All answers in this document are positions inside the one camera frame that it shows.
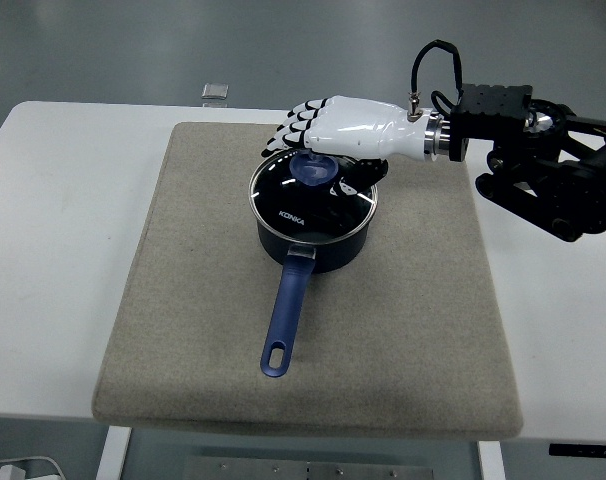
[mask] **purple lid knob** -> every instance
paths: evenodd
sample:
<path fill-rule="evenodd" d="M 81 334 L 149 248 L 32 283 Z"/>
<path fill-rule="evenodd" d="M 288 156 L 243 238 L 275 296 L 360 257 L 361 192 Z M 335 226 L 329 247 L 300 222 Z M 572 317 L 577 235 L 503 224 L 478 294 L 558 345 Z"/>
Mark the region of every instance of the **purple lid knob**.
<path fill-rule="evenodd" d="M 312 153 L 310 150 L 301 150 L 290 160 L 292 176 L 308 187 L 331 181 L 338 171 L 339 163 L 334 157 Z"/>

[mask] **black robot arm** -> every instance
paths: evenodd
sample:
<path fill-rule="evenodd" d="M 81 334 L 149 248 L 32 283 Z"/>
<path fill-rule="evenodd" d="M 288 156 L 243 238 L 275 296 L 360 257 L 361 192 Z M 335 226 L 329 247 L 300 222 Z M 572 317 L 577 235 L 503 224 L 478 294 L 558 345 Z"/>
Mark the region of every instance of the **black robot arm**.
<path fill-rule="evenodd" d="M 606 230 L 606 122 L 531 98 L 532 87 L 463 84 L 449 115 L 450 159 L 470 138 L 492 140 L 479 193 L 567 242 Z M 602 137 L 594 150 L 572 132 Z M 578 160 L 560 161 L 561 152 Z"/>

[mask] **pot handle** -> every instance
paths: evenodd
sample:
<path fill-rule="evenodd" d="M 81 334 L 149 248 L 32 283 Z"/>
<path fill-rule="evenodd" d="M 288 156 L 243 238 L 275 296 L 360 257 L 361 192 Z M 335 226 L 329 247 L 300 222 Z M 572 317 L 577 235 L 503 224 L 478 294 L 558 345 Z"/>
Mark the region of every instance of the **pot handle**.
<path fill-rule="evenodd" d="M 279 291 L 261 355 L 261 370 L 268 377 L 285 375 L 290 366 L 303 297 L 316 264 L 315 256 L 314 247 L 292 245 L 283 262 Z M 273 367 L 270 360 L 278 350 L 282 354 L 280 364 Z"/>

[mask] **metal plate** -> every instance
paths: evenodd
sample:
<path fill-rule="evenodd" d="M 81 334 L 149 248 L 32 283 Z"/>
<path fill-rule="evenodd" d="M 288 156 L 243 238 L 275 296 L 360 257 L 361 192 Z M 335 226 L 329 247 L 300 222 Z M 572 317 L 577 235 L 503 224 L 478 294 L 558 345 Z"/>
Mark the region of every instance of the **metal plate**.
<path fill-rule="evenodd" d="M 224 100 L 227 98 L 228 85 L 226 83 L 206 83 L 201 98 Z"/>
<path fill-rule="evenodd" d="M 405 465 L 188 457 L 183 480 L 433 480 L 432 470 Z"/>

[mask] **pot lid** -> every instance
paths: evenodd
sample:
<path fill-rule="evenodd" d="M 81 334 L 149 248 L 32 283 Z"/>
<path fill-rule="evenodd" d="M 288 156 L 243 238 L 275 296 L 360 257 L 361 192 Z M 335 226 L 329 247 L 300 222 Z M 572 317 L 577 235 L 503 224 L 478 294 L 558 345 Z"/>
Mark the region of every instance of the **pot lid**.
<path fill-rule="evenodd" d="M 273 155 L 252 176 L 252 209 L 259 222 L 288 240 L 338 241 L 367 225 L 376 209 L 376 186 L 356 193 L 341 181 L 356 164 L 309 150 Z"/>

